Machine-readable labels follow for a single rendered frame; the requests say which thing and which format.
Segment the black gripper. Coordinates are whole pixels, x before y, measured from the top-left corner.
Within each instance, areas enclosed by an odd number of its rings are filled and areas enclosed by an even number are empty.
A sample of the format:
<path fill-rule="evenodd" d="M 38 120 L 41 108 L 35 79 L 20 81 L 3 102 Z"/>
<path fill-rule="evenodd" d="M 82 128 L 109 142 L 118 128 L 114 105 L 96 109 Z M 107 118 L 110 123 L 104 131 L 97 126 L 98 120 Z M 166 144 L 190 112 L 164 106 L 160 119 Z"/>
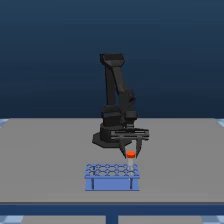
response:
<path fill-rule="evenodd" d="M 142 141 L 149 139 L 149 130 L 140 128 L 129 128 L 129 129 L 119 129 L 111 131 L 111 138 L 113 140 L 117 139 L 131 139 L 136 140 L 136 158 L 138 157 L 142 149 Z M 119 140 L 119 149 L 126 158 L 125 141 Z"/>

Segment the clear tube with orange cap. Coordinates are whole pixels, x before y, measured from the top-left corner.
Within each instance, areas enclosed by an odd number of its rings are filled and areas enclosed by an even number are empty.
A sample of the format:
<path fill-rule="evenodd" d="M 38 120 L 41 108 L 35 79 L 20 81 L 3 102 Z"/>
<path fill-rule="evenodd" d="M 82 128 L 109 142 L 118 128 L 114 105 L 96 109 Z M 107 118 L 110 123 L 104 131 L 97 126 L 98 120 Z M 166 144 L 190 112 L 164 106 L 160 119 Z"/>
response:
<path fill-rule="evenodd" d="M 127 158 L 127 169 L 129 171 L 134 170 L 134 159 L 136 157 L 136 152 L 135 151 L 127 151 L 126 152 L 126 158 Z"/>

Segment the blue tube rack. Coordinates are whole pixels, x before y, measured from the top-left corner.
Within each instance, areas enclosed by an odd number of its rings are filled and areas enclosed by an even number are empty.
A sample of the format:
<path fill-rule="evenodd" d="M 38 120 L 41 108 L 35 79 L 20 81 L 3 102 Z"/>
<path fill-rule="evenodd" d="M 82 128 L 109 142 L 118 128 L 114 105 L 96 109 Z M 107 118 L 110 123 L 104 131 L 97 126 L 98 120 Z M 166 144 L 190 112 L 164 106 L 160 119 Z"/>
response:
<path fill-rule="evenodd" d="M 140 173 L 137 164 L 87 164 L 84 179 L 86 191 L 138 191 Z"/>

